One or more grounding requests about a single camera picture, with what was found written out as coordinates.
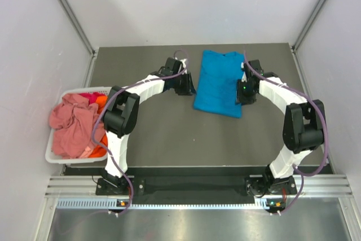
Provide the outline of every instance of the orange cloth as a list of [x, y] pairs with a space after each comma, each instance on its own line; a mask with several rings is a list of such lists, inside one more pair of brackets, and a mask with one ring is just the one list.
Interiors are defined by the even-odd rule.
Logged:
[[103, 108], [105, 107], [105, 104], [107, 103], [107, 96], [98, 96], [96, 98], [96, 103], [98, 104], [98, 114], [100, 114], [103, 111]]
[[[98, 114], [100, 114], [103, 111], [103, 108], [105, 107], [105, 104], [107, 103], [107, 96], [98, 96], [96, 98], [96, 103], [98, 104]], [[107, 135], [105, 134], [102, 138], [102, 140], [100, 141], [102, 144], [104, 144], [105, 146], [108, 147], [108, 138]], [[99, 145], [97, 145], [93, 152], [91, 153], [91, 155], [89, 155], [88, 157], [103, 157], [105, 154], [107, 153], [107, 151], [103, 148], [100, 147]]]
[[[108, 147], [107, 135], [104, 135], [104, 137], [102, 138], [102, 140], [100, 142]], [[105, 150], [103, 147], [100, 147], [99, 145], [97, 145], [94, 148], [91, 155], [89, 156], [89, 158], [91, 158], [91, 157], [103, 157], [106, 153], [107, 153], [107, 150]]]

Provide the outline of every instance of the white wall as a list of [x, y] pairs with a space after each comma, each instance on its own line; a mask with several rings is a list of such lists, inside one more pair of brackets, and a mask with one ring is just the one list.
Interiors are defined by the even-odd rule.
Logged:
[[49, 176], [48, 116], [90, 55], [57, 0], [0, 0], [0, 240], [30, 240]]
[[361, 209], [361, 0], [328, 0], [298, 51], [314, 98], [325, 104], [331, 155]]
[[293, 43], [317, 0], [68, 0], [94, 47]]

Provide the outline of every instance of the aluminum frame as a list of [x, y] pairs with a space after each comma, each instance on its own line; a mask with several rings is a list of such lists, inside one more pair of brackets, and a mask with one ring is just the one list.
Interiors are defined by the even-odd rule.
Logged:
[[308, 34], [308, 32], [310, 31], [311, 27], [313, 26], [316, 18], [318, 17], [318, 15], [320, 14], [320, 11], [322, 10], [322, 8], [324, 7], [325, 3], [327, 0], [318, 0], [314, 9], [312, 10], [309, 18], [307, 19], [305, 25], [303, 26], [300, 34], [298, 35], [294, 45], [292, 46], [292, 48], [297, 51], [298, 48], [300, 48], [301, 43], [303, 42], [303, 40], [305, 39], [306, 35]]
[[[294, 176], [297, 188], [301, 185], [301, 177]], [[95, 195], [96, 183], [91, 176], [52, 176], [45, 194], [45, 202], [41, 220], [38, 225], [34, 240], [47, 240], [51, 223], [54, 218], [58, 202], [62, 199], [68, 201], [87, 200], [99, 201], [99, 199], [128, 200], [128, 196], [97, 196]], [[306, 177], [301, 198], [338, 198], [345, 217], [347, 228], [352, 240], [361, 240], [361, 216], [356, 206], [352, 191], [343, 174], [320, 174], [314, 177]], [[266, 196], [265, 199], [279, 198], [279, 196]], [[261, 209], [262, 202], [256, 199], [255, 204], [246, 205], [141, 205], [137, 204], [133, 209]]]
[[82, 29], [75, 13], [73, 12], [71, 6], [69, 5], [67, 0], [58, 0], [59, 4], [61, 5], [61, 7], [63, 8], [64, 12], [66, 13], [70, 23], [73, 25], [75, 31], [77, 32], [77, 34], [79, 35], [79, 38], [81, 39], [81, 41], [83, 42], [86, 50], [92, 55], [94, 56], [95, 54], [95, 50], [93, 48], [93, 46], [91, 45], [88, 37], [86, 36], [84, 30]]
[[96, 50], [94, 52], [94, 54], [92, 55], [92, 57], [91, 57], [91, 59], [89, 61], [88, 69], [86, 71], [84, 81], [83, 81], [83, 87], [89, 87], [90, 86], [90, 81], [91, 81], [91, 78], [93, 76], [97, 56], [98, 56], [98, 50]]

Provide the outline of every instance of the gray table surface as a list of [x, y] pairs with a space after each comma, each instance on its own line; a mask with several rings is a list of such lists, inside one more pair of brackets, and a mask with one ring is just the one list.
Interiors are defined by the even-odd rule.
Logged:
[[[249, 60], [259, 59], [265, 71], [302, 90], [287, 43], [248, 45], [184, 45], [101, 47], [91, 86], [126, 86], [158, 70], [176, 49], [190, 56], [190, 71], [197, 88], [202, 53], [247, 51]], [[172, 90], [140, 106], [138, 122], [127, 150], [129, 166], [256, 166], [267, 165], [283, 146], [283, 114], [266, 98], [242, 107], [242, 118], [193, 109], [194, 97], [177, 96]], [[320, 150], [302, 163], [318, 165]]]

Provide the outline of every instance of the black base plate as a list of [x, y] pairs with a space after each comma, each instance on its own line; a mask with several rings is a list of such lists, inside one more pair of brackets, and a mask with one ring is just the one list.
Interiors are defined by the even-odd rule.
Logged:
[[[318, 166], [302, 166], [298, 169], [304, 173], [311, 173]], [[65, 176], [101, 176], [102, 168], [72, 168], [66, 166]], [[133, 167], [127, 170], [128, 176], [249, 176], [262, 175], [265, 172], [265, 166], [176, 166], [176, 167]], [[320, 174], [333, 174], [330, 164], [323, 167]]]
[[[251, 195], [252, 193], [260, 195], [262, 194], [264, 191], [261, 190], [261, 188], [254, 190], [255, 187], [255, 183], [262, 183], [263, 178], [262, 177], [247, 177], [245, 178], [245, 183], [246, 183], [246, 187], [247, 187], [247, 192]], [[287, 195], [295, 195], [297, 194], [297, 188], [296, 188], [296, 183], [294, 182], [294, 178], [291, 177], [289, 179], [289, 182], [284, 183], [282, 185], [282, 187], [278, 190], [278, 191], [274, 191], [273, 193], [269, 193], [267, 192], [265, 195], [282, 195], [282, 188], [284, 188], [286, 190]]]
[[[133, 184], [134, 195], [143, 195], [144, 193], [144, 178], [131, 178]], [[130, 194], [130, 188], [128, 183], [125, 185], [116, 187], [115, 185], [107, 182], [105, 179], [98, 179], [95, 194], [98, 196], [126, 196]]]

